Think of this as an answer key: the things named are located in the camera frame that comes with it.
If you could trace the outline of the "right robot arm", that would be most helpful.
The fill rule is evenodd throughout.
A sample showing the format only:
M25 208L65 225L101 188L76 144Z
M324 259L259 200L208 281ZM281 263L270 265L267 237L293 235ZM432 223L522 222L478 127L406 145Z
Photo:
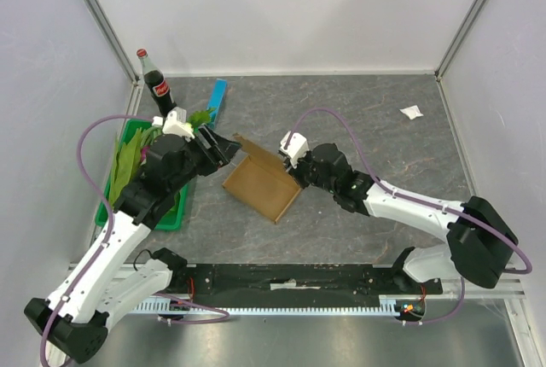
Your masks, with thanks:
M466 202L446 201L399 190L354 170L335 144L311 149L300 135L283 139L280 152L287 173L301 188L324 189L347 212L390 219L441 241L401 254L401 265L390 274L400 293L410 293L434 278L456 276L481 288L495 288L519 243L490 202L478 196Z

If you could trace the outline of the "brown cardboard box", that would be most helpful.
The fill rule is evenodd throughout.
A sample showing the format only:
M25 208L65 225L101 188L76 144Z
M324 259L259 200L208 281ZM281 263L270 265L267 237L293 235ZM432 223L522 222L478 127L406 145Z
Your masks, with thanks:
M274 154L236 133L234 139L246 154L224 180L223 188L238 201L277 224L301 192Z

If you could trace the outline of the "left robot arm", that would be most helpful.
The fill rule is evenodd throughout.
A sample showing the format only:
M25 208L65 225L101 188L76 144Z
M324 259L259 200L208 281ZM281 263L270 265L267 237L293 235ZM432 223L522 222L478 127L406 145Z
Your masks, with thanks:
M24 314L41 335L69 360L82 364L95 356L109 330L150 295L180 292L187 262L163 248L117 288L109 284L128 255L173 207L175 196L197 176L227 166L241 144L207 126L188 135L164 131L123 188L107 227L65 281L47 298L32 298Z

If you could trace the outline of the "white paper scrap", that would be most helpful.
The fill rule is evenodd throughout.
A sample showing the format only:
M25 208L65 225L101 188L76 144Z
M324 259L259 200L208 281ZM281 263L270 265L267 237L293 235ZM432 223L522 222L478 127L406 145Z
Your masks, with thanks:
M419 109L417 105L413 105L407 108L401 108L400 112L410 120L417 119L424 116L424 114L421 112L421 110Z

